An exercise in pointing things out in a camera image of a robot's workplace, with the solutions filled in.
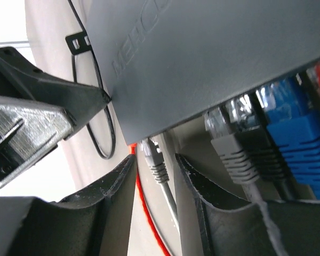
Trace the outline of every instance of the dark gray material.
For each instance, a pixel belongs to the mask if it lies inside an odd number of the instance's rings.
[[[150,139],[144,139],[141,142],[141,148],[145,155],[146,163],[150,168],[155,181],[158,184],[167,183],[170,178],[165,166],[165,160],[159,145],[155,145]]]
[[[246,185],[254,183],[259,178],[254,163],[239,144],[235,134],[211,140],[211,144],[234,183]]]
[[[190,191],[196,208],[196,219],[188,221],[187,206],[178,204],[180,230],[199,225],[199,238],[181,233],[183,255],[320,255],[320,201],[247,203],[201,175],[182,155],[176,158],[177,200],[190,202]],[[204,254],[194,254],[199,247]]]
[[[59,203],[0,197],[0,256],[127,255],[135,159]]]
[[[90,42],[127,144],[320,58],[320,1],[93,0]]]
[[[38,69],[12,47],[0,48],[0,95],[63,108],[72,118],[74,135],[109,103],[106,92],[66,81]]]

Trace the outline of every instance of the white surface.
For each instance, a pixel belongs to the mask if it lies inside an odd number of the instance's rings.
[[[23,0],[0,0],[0,42],[27,39]]]
[[[80,4],[76,0],[74,4],[77,9],[82,6],[82,10],[87,13],[91,1],[83,1]],[[83,11],[79,11],[82,20],[85,22],[87,14],[83,15],[83,13]],[[80,31],[80,27],[67,1],[26,0],[26,16],[27,35],[37,66],[54,76],[72,80],[71,55],[65,42],[65,36]],[[78,81],[97,85],[91,55],[89,53],[82,54],[78,56],[77,60]],[[109,108],[115,122],[117,136],[116,153],[112,159],[108,161],[100,159],[86,129],[82,129],[70,140],[62,143],[76,189],[81,189],[111,171],[128,154],[128,148],[125,145],[115,112],[111,105]],[[105,146],[104,149],[109,150],[110,137],[103,112],[94,118],[92,125],[98,140]],[[143,154],[139,150],[138,164],[145,197],[156,226],[159,227],[159,231],[165,238],[173,255],[180,256],[180,238],[171,219],[161,188],[155,183]],[[170,187],[174,191],[173,179],[170,180]],[[134,198],[128,255],[163,255],[147,224],[138,195],[135,195]]]
[[[58,148],[0,189],[0,196],[36,196],[51,202],[75,191],[65,154]]]

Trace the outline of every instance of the black plastic part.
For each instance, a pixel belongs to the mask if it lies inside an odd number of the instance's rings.
[[[320,201],[249,203],[176,159],[183,255],[320,255]]]
[[[127,255],[136,169],[129,155],[59,203],[0,197],[0,256]]]
[[[264,128],[257,126],[249,131],[236,133],[235,137],[265,181],[275,181],[291,176],[284,158],[276,146],[270,143]]]
[[[70,8],[71,8],[72,12],[74,13],[74,16],[75,16],[79,26],[82,29],[82,33],[84,33],[84,34],[80,33],[80,35],[84,36],[84,43],[86,45],[88,45],[90,43],[89,42],[89,38],[87,36],[86,29],[85,29],[85,27],[84,27],[79,15],[78,15],[77,11],[76,11],[76,8],[75,8],[75,6],[74,6],[74,4],[72,3],[71,0],[68,0],[68,3],[70,5]],[[90,48],[86,47],[86,49],[90,50],[90,52],[92,54],[92,60],[94,62],[94,69],[95,69],[95,73],[96,73],[96,77],[97,77],[98,87],[103,89],[103,81],[102,81],[101,72],[100,72],[99,67],[98,67],[98,63],[97,63],[97,59],[96,59],[95,53],[93,52],[91,46],[90,46]],[[73,68],[73,77],[74,77],[74,82],[77,82],[76,56],[74,55],[75,52],[73,52],[73,51],[71,51],[71,52],[73,54],[71,56],[71,65],[72,65],[72,68]],[[91,129],[90,123],[88,123],[86,125],[86,128],[87,128],[87,130],[89,132],[90,138],[92,140],[92,143],[95,146],[95,149],[96,149],[98,155],[102,159],[108,160],[108,159],[111,159],[112,156],[115,153],[116,133],[115,133],[115,129],[114,129],[113,119],[111,118],[111,114],[110,114],[108,106],[105,107],[104,111],[105,111],[106,119],[107,119],[107,122],[108,122],[109,131],[110,131],[110,139],[111,139],[111,149],[110,149],[110,152],[108,154],[104,153],[102,148],[100,147],[100,144],[97,141],[97,139],[95,137],[95,134],[93,133],[93,131]]]
[[[282,180],[275,180],[273,181],[273,183],[282,200],[293,201],[296,199],[301,199],[301,196],[295,189],[294,183],[291,178],[287,177]]]
[[[78,54],[92,51],[89,38],[85,31],[81,31],[65,37],[65,41],[71,51],[71,54],[76,56]]]
[[[320,1],[93,0],[87,33],[129,145],[320,59]]]
[[[109,102],[103,89],[44,73],[12,47],[0,48],[0,95],[63,108],[79,131]]]

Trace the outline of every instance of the cable clip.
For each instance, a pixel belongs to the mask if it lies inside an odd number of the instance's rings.
[[[74,56],[92,51],[91,43],[85,31],[68,35],[65,37],[65,41]]]

